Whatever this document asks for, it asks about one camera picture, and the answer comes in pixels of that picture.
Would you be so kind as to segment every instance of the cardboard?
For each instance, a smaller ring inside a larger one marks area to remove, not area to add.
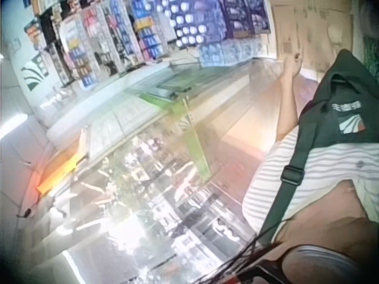
[[[273,8],[278,59],[304,48],[305,68],[325,72],[341,49],[352,50],[352,17],[331,10]]]
[[[293,6],[277,6],[272,12],[277,35],[278,59],[284,60],[288,54],[299,51],[295,10]]]
[[[272,6],[291,5],[297,9],[308,11],[334,10],[343,13],[350,13],[351,0],[271,0]]]
[[[352,6],[351,0],[317,0],[318,10],[334,10],[343,13],[350,13]]]

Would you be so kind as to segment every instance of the white wall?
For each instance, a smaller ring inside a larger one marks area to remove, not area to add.
[[[39,83],[32,91],[29,90],[21,74],[21,68],[33,57],[38,55],[31,43],[28,35],[24,32],[24,27],[34,18],[31,5],[25,9],[21,0],[5,0],[1,4],[1,39],[2,45],[7,46],[16,38],[20,40],[21,49],[14,54],[10,54],[10,60],[18,81],[18,85],[24,92],[27,101],[32,108],[37,107],[45,100],[46,96],[53,90],[53,86],[61,85],[59,76],[49,57],[45,65],[49,75]]]
[[[1,122],[15,114],[28,114],[28,120],[4,137],[1,141],[0,162],[0,213],[1,255],[13,255],[17,239],[18,219],[22,204],[30,206],[37,199],[37,191],[32,188],[25,198],[33,169],[44,153],[49,141],[46,131],[38,123],[22,89],[18,85],[16,74],[9,61],[7,49],[1,48],[4,59],[1,60]]]

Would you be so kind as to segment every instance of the merchandise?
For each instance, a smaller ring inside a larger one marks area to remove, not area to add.
[[[102,9],[100,4],[94,4],[83,9],[80,15],[84,29],[91,39],[98,64],[106,66],[108,74],[112,76],[116,73],[124,72],[127,64],[121,62],[124,54],[120,54],[116,49],[116,45],[119,42],[115,41],[115,38],[111,35],[111,30],[114,30],[109,28],[104,10],[106,9]]]
[[[267,48],[260,38],[224,40],[198,47],[200,62],[207,66],[233,66],[253,57],[265,57]]]
[[[59,28],[66,63],[83,89],[99,82],[99,66],[79,14],[65,19]]]
[[[224,0],[222,5],[225,11],[228,38],[250,37],[254,32],[244,0]]]
[[[132,64],[142,62],[142,54],[139,50],[133,27],[131,26],[125,5],[121,0],[110,0],[108,4],[112,18],[115,20],[113,27],[121,38],[122,45],[127,55],[127,60]]]
[[[62,52],[57,48],[58,43],[52,43],[49,45],[49,53],[52,58],[53,64],[64,86],[73,81],[68,67],[63,59]]]
[[[254,33],[270,33],[264,0],[246,0],[250,10]]]
[[[164,55],[163,44],[165,44],[165,39],[160,32],[158,21],[155,21],[153,18],[155,12],[151,11],[151,9],[146,9],[146,5],[141,0],[133,0],[131,8],[134,16],[134,28],[138,32],[139,46],[144,59],[154,60]],[[171,15],[171,12],[166,10],[165,14]]]
[[[43,51],[47,47],[44,34],[41,29],[41,23],[38,18],[34,18],[24,28],[25,33],[29,36],[33,47],[37,51]]]
[[[176,28],[179,47],[226,38],[226,24],[218,0],[172,0],[164,4],[167,4],[165,15]]]

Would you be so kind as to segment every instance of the glass display case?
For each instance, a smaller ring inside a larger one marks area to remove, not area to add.
[[[160,111],[123,128],[110,151],[43,201],[25,257],[36,275],[52,283],[191,283],[240,251],[255,232],[221,183],[230,165],[216,150],[242,115],[249,78],[246,66],[188,64],[128,88]]]

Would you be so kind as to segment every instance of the striped shirt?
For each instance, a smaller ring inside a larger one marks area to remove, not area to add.
[[[278,193],[280,177],[294,153],[297,134],[298,127],[274,144],[245,195],[242,212],[257,233]],[[368,218],[379,222],[379,144],[335,144],[312,149],[304,171],[304,179],[284,219],[327,194],[338,182],[351,179]]]

